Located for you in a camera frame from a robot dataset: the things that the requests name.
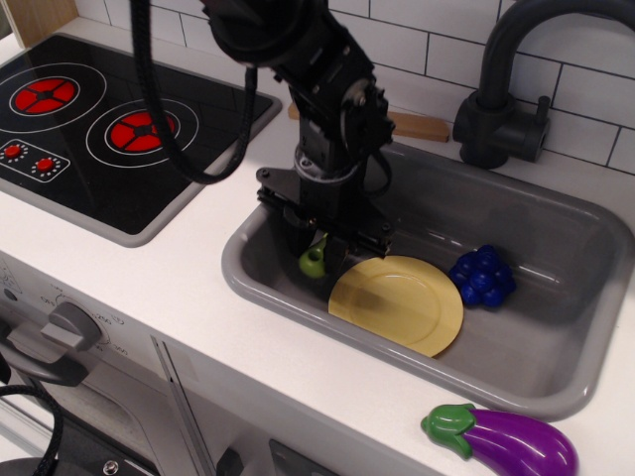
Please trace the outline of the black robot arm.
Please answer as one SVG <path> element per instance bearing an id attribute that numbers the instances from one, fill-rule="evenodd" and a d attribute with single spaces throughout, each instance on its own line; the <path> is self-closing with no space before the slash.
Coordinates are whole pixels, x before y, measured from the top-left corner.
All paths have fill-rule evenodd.
<path id="1" fill-rule="evenodd" d="M 272 69 L 300 114 L 293 167 L 257 180 L 304 273 L 336 273 L 361 249 L 385 256 L 393 227 L 372 201 L 391 185 L 382 149 L 395 125 L 364 50 L 325 1 L 206 1 L 203 11 L 218 46 Z"/>

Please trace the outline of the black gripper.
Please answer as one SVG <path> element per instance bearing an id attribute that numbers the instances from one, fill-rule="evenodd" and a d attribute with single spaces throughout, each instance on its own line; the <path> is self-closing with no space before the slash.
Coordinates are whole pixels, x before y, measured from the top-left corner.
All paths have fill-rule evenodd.
<path id="1" fill-rule="evenodd" d="M 290 251 L 300 256 L 325 232 L 324 266 L 328 275 L 338 273 L 346 259 L 366 250 L 388 253 L 393 227 L 365 196 L 359 183 L 320 183 L 299 171 L 262 168 L 256 174 L 261 187 L 258 198 L 282 216 L 283 234 Z"/>

